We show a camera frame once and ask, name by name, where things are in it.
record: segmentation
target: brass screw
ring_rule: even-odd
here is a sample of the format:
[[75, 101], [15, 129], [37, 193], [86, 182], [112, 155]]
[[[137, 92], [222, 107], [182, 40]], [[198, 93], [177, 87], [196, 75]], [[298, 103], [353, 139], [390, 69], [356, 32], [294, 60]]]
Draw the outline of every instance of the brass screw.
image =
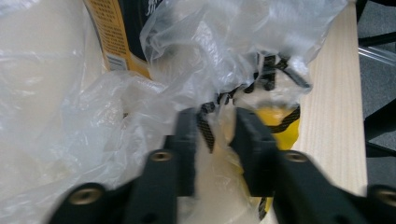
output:
[[69, 197], [69, 202], [75, 205], [90, 204], [96, 202], [102, 194], [99, 189], [81, 189]]
[[151, 155], [152, 161], [169, 161], [172, 158], [172, 154], [168, 152], [157, 152]]
[[289, 161], [295, 161], [295, 162], [306, 162], [308, 161], [308, 158], [300, 153], [296, 152], [288, 152], [285, 155], [286, 159]]
[[381, 200], [381, 202], [386, 203], [390, 206], [396, 207], [396, 192], [380, 189], [376, 192], [376, 197]]

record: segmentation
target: gray floor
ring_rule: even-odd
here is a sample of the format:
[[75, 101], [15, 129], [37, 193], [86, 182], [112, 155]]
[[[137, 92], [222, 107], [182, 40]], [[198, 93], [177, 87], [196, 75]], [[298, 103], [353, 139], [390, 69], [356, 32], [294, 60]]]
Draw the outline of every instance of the gray floor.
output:
[[[359, 37], [381, 35], [395, 31], [396, 7], [384, 7], [377, 3], [368, 2], [359, 21]], [[378, 47], [396, 51], [394, 43]], [[396, 67], [363, 56], [360, 56], [360, 60], [363, 115], [366, 118], [396, 98]], [[385, 133], [371, 142], [396, 150], [396, 132]], [[369, 184], [386, 184], [396, 187], [395, 158], [367, 159], [367, 173]]]

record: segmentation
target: clear plastic bag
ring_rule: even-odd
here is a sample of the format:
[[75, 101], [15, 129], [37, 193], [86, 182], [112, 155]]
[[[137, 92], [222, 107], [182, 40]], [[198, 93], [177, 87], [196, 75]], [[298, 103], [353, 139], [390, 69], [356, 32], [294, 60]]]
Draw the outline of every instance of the clear plastic bag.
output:
[[[163, 1], [141, 35], [153, 81], [127, 72], [103, 74], [99, 44], [78, 0], [41, 0], [0, 17], [0, 30], [7, 30], [0, 33], [0, 222], [44, 223], [71, 187], [90, 181], [115, 188], [138, 176], [148, 151], [173, 133], [178, 111], [253, 82], [260, 72], [258, 52], [289, 53], [292, 68], [306, 77], [306, 64], [346, 1], [281, 2]], [[287, 14], [296, 6], [301, 15], [290, 15], [306, 17], [296, 20], [300, 28], [320, 18], [310, 24], [316, 33], [303, 36], [294, 24], [285, 25], [290, 34], [280, 29], [254, 37], [270, 27], [268, 21], [279, 20], [276, 28], [290, 22], [277, 11]], [[271, 42], [280, 36], [287, 48]], [[293, 42], [293, 36], [303, 40]], [[301, 41], [304, 47], [295, 47]], [[304, 89], [296, 87], [290, 98], [290, 79], [282, 78], [286, 84], [279, 82], [276, 99], [294, 104]], [[214, 154], [200, 136], [197, 192], [179, 199], [179, 221], [258, 223], [258, 202], [248, 197], [227, 147], [233, 106], [218, 106], [209, 122], [217, 139]]]
[[[216, 93], [249, 86], [261, 75], [257, 55], [278, 55], [309, 83], [307, 65], [318, 54], [333, 18], [347, 0], [165, 0], [149, 18], [141, 43], [153, 80], [212, 78]], [[309, 87], [279, 86], [290, 105]]]

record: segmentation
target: plastic wrap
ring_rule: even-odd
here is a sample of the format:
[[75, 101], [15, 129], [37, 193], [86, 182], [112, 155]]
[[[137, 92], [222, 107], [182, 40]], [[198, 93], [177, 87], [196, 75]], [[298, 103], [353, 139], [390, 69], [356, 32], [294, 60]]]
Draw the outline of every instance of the plastic wrap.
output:
[[[290, 66], [307, 76], [307, 62], [346, 1], [281, 2], [163, 1], [141, 35], [153, 81], [127, 72], [102, 74], [99, 44], [78, 0], [41, 0], [0, 17], [0, 30], [7, 30], [0, 33], [0, 222], [45, 223], [73, 186], [99, 182], [115, 188], [138, 176], [148, 151], [173, 133], [178, 111], [244, 89], [254, 73], [263, 75], [258, 53], [290, 57]], [[305, 19], [281, 20], [279, 10]], [[293, 33], [282, 28], [270, 32], [274, 36], [255, 36], [271, 27], [268, 21]], [[318, 29], [304, 36], [299, 30], [307, 30], [302, 27], [308, 21]], [[293, 36], [302, 40], [293, 42]], [[271, 42], [277, 38], [283, 44]], [[288, 96], [294, 84], [281, 78], [285, 86], [279, 82], [270, 104], [298, 100]], [[295, 88], [293, 95], [306, 89]], [[235, 103], [248, 104], [243, 97]], [[197, 192], [179, 199], [178, 220], [258, 223], [258, 201], [248, 197], [237, 158], [227, 148], [233, 106], [217, 106], [208, 116], [217, 139], [214, 154], [200, 135]]]
[[[153, 80], [213, 77], [217, 93], [247, 87], [261, 75], [257, 55], [278, 55], [309, 83], [307, 64], [318, 54], [332, 19], [347, 0], [167, 0], [147, 21], [141, 43]], [[310, 86], [279, 76], [275, 101], [298, 104]]]

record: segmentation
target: wooden board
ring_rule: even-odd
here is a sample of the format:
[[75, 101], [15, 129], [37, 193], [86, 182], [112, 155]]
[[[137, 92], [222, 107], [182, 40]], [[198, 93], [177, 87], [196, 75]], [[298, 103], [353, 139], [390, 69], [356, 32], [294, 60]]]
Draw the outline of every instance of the wooden board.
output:
[[[314, 88], [301, 101], [293, 149], [308, 153], [335, 185], [363, 194], [367, 172], [354, 3], [335, 19], [310, 71]], [[276, 223], [274, 214], [263, 223]]]

